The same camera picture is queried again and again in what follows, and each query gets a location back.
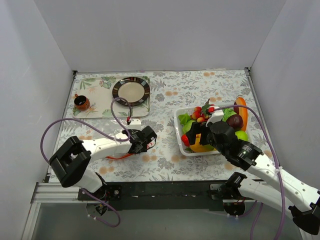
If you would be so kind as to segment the clear zip bag orange zipper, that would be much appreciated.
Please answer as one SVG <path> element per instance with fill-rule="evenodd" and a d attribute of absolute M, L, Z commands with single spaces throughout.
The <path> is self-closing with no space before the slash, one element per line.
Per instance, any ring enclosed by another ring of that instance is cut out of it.
<path fill-rule="evenodd" d="M 142 129 L 142 125 L 141 126 L 134 126 L 131 129 L 137 129 L 137 130 L 139 129 L 139 130 L 141 130 Z M 146 149 L 147 150 L 152 149 L 155 146 L 155 144 L 156 144 L 156 138 L 154 138 L 151 142 L 149 142 L 147 144 Z M 109 159 L 109 160 L 122 160 L 122 159 L 125 159 L 125 158 L 128 158 L 128 157 L 131 157 L 133 155 L 135 155 L 135 154 L 134 153 L 126 153 L 126 154 L 123 154 L 123 155 L 115 154 L 115 155 L 111 155 L 111 156 L 106 156 L 105 158 Z"/>

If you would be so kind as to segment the yellow green mango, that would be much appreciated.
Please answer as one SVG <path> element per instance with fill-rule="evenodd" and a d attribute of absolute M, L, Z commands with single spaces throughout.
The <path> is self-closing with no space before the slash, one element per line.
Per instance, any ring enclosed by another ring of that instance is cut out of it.
<path fill-rule="evenodd" d="M 210 144 L 201 145 L 200 138 L 197 138 L 193 145 L 190 145 L 189 148 L 195 153 L 204 153 L 215 151 L 216 149 Z"/>

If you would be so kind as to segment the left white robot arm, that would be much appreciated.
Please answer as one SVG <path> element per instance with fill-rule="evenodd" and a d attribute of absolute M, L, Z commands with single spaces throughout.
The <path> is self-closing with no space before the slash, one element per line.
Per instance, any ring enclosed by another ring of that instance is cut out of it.
<path fill-rule="evenodd" d="M 99 173 L 89 170 L 88 165 L 105 157 L 145 153 L 156 140 L 157 134 L 150 126 L 123 130 L 111 139 L 80 140 L 72 136 L 49 159 L 49 165 L 62 187 L 76 186 L 89 192 L 95 200 L 101 200 L 108 193 L 107 184 Z"/>

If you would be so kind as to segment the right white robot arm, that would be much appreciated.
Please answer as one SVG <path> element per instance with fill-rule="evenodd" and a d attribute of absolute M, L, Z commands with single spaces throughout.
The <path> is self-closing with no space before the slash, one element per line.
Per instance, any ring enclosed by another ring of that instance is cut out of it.
<path fill-rule="evenodd" d="M 195 143 L 197 135 L 200 135 L 200 144 L 211 145 L 232 165 L 264 180 L 279 191 L 281 197 L 291 201 L 288 209 L 299 228 L 311 235 L 319 233 L 320 191 L 317 188 L 277 167 L 275 161 L 254 144 L 238 139 L 235 130 L 224 121 L 194 122 L 186 133 L 190 145 Z"/>

